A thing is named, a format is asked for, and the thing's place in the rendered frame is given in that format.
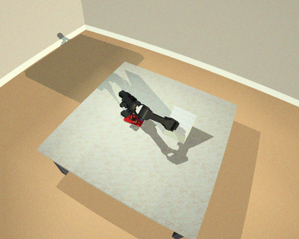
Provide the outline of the red circuit board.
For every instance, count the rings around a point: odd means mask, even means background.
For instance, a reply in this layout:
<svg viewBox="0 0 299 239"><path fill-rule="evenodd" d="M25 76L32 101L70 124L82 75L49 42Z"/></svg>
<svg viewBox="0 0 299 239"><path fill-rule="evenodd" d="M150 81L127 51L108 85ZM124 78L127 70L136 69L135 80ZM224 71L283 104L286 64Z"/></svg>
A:
<svg viewBox="0 0 299 239"><path fill-rule="evenodd" d="M124 118L123 121L129 122L131 124L141 127L144 120L141 120L140 118L138 118L137 116L132 114L132 116L129 115L127 118Z"/></svg>

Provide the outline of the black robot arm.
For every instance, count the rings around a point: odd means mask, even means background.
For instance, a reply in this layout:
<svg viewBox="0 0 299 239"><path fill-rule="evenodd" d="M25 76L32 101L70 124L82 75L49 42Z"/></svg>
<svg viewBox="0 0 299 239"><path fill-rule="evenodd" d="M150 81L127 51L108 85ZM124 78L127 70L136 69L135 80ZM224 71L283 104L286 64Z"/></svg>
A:
<svg viewBox="0 0 299 239"><path fill-rule="evenodd" d="M144 104L138 104L135 101L137 100L134 96L132 96L130 93L125 92L124 90L119 92L119 97L121 97L121 103L120 103L120 107L125 107L127 108L127 105L129 106L129 108L131 110L133 110L133 113L135 116L137 116L138 118L140 118L141 120L153 120L156 122L161 123L166 130L168 131L174 131L177 129L177 127L179 126L179 122L176 121L173 118L169 118L169 117L161 117L159 115L156 115L153 113L152 110L150 110L149 107L147 107ZM141 110L139 111L139 113L137 114L135 109L137 107L137 105L143 105Z"/></svg>

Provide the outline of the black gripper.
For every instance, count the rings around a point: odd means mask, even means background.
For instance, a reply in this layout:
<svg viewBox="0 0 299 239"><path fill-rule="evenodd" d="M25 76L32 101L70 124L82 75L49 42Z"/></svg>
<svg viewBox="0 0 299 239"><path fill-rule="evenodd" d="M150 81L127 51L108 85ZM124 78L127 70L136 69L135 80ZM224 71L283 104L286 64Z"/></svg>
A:
<svg viewBox="0 0 299 239"><path fill-rule="evenodd" d="M139 102L138 100L135 101L136 103L138 104L141 104L141 102ZM123 117L127 118L129 115L132 116L133 114L133 110L131 110L129 108L129 106L127 105L127 109L126 110L123 110L121 113L120 113Z"/></svg>

